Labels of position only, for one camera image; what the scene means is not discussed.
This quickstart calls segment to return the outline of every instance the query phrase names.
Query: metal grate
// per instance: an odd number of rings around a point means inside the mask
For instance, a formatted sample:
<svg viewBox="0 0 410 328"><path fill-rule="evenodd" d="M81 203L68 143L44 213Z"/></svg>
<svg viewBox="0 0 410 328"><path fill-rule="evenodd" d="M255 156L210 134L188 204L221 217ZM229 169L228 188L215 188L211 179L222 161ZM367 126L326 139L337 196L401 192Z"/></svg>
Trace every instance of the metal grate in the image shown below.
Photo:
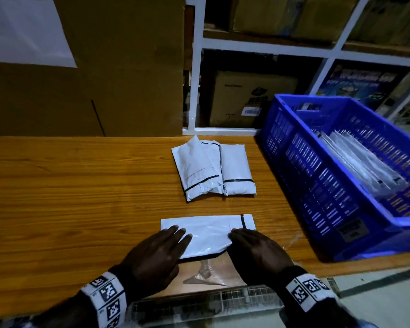
<svg viewBox="0 0 410 328"><path fill-rule="evenodd" d="M124 327L156 327L282 307L281 299L266 286L234 288L133 303Z"/></svg>

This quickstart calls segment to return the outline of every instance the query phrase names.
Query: black tape strip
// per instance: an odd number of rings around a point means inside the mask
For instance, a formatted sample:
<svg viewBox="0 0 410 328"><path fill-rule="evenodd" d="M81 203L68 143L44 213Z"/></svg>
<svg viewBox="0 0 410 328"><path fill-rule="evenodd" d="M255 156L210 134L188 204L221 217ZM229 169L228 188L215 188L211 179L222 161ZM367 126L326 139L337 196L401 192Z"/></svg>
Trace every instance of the black tape strip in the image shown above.
<svg viewBox="0 0 410 328"><path fill-rule="evenodd" d="M209 179L211 179L211 178L216 178L216 177L219 177L219 175L207 177L206 179L200 181L199 183L196 183L195 185L192 185L192 186L189 187L188 189L185 189L184 192L187 192L188 190L191 190L191 189L194 188L195 186L198 186L199 184L202 184L202 183L206 182L207 180L209 180Z"/></svg>
<svg viewBox="0 0 410 328"><path fill-rule="evenodd" d="M207 144L207 145L217 145L218 147L220 147L220 145L218 143L201 143L201 144Z"/></svg>
<svg viewBox="0 0 410 328"><path fill-rule="evenodd" d="M246 224L244 223L244 215L241 214L241 225L243 226L243 229L246 229Z"/></svg>
<svg viewBox="0 0 410 328"><path fill-rule="evenodd" d="M223 181L224 183L228 182L252 182L255 183L254 180L249 179L249 178L242 178L242 179L227 179L226 181Z"/></svg>

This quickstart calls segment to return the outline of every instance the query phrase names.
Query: crate label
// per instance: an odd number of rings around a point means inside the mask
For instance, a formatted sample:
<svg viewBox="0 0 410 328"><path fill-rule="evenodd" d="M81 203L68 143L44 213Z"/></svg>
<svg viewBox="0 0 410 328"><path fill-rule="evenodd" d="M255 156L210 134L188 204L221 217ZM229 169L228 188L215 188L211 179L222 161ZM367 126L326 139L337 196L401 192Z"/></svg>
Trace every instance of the crate label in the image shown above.
<svg viewBox="0 0 410 328"><path fill-rule="evenodd" d="M369 229L366 227L362 219L354 219L336 228L340 232L344 241L350 243L360 237L369 234Z"/></svg>
<svg viewBox="0 0 410 328"><path fill-rule="evenodd" d="M241 116L258 116L261 113L261 107L245 107Z"/></svg>

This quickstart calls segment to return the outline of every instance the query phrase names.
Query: person's left hand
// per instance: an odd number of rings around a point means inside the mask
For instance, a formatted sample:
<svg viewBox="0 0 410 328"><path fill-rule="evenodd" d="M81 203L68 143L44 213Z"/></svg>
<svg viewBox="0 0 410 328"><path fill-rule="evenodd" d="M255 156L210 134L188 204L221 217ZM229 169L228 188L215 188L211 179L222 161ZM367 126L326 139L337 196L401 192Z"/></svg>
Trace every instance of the person's left hand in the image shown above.
<svg viewBox="0 0 410 328"><path fill-rule="evenodd" d="M143 240L121 262L137 279L143 293L141 297L164 290L178 275L177 261L193 237L188 234L180 241L185 229L178 228L172 226Z"/></svg>

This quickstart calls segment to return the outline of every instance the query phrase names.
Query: floor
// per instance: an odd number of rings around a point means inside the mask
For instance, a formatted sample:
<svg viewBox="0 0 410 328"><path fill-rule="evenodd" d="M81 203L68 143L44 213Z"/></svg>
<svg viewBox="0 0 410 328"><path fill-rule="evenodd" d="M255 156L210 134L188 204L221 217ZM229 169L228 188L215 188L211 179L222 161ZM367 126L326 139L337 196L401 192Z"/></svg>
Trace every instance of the floor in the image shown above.
<svg viewBox="0 0 410 328"><path fill-rule="evenodd" d="M382 272L354 274L334 277L340 291L355 290L361 285L374 284L377 280L393 279L399 273L409 270L392 269ZM341 303L359 319L377 325L379 328L410 328L410 279L378 287L355 295L346 295ZM231 315L200 321L166 325L165 328L285 328L280 318L280 310L266 310L254 313Z"/></svg>

